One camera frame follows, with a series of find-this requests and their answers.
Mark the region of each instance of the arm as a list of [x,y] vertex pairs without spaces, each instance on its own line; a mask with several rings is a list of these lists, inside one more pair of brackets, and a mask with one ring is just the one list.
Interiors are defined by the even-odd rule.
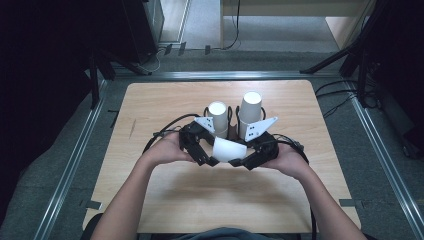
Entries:
[[297,179],[303,186],[323,239],[366,239],[334,201],[311,167],[290,146],[279,144],[279,154],[262,165]]
[[180,150],[177,133],[167,135],[146,151],[112,199],[91,239],[135,239],[153,169],[178,160],[193,161]]

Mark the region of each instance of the wooden table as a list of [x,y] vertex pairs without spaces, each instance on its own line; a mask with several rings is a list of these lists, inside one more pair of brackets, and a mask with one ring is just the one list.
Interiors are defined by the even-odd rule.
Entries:
[[[181,115],[201,115],[216,100],[235,109],[249,90],[262,94],[268,117],[279,117],[268,132],[302,143],[311,167],[334,199],[351,199],[307,80],[137,83],[128,87],[92,196],[103,207],[87,210],[84,227],[106,209],[153,132]],[[212,148],[203,146],[211,155]],[[355,208],[343,210],[360,227]],[[210,167],[176,162],[154,170],[139,232],[190,233],[224,226],[259,233],[310,232],[309,203],[295,179],[271,169],[248,171],[223,163]]]

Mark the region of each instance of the white paper cup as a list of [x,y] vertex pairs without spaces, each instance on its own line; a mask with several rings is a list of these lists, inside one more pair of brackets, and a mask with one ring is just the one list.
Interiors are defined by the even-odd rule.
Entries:
[[244,94],[241,102],[239,118],[245,123],[254,123],[261,120],[262,96],[251,91]]
[[223,102],[215,101],[209,104],[208,117],[213,117],[215,132],[221,133],[228,129],[227,106]]
[[227,138],[227,135],[228,135],[228,128],[227,129],[225,129],[224,131],[222,131],[222,132],[214,132],[214,133],[211,133],[212,134],[212,136],[214,136],[214,137],[220,137],[220,138]]
[[246,156],[247,147],[220,137],[215,137],[212,156],[220,162],[228,162],[233,159],[243,159]]
[[246,137],[246,131],[247,131],[248,125],[249,123],[246,123],[240,119],[238,136],[243,140]]

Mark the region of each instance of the person's left hand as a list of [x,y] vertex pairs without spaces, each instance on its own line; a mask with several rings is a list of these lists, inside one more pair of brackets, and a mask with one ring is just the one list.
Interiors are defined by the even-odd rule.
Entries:
[[151,161],[154,166],[175,161],[194,162],[188,153],[180,149],[179,133],[177,132],[167,134],[141,155],[140,159],[142,158]]

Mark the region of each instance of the hand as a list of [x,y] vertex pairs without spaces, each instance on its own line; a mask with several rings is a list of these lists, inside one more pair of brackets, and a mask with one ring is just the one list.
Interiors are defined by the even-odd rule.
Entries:
[[276,169],[298,180],[311,170],[305,160],[289,145],[279,143],[278,150],[277,158],[262,164],[261,167]]
[[167,134],[164,138],[155,143],[147,150],[140,159],[146,158],[154,166],[166,164],[175,161],[194,162],[193,158],[180,149],[179,133],[173,132]]

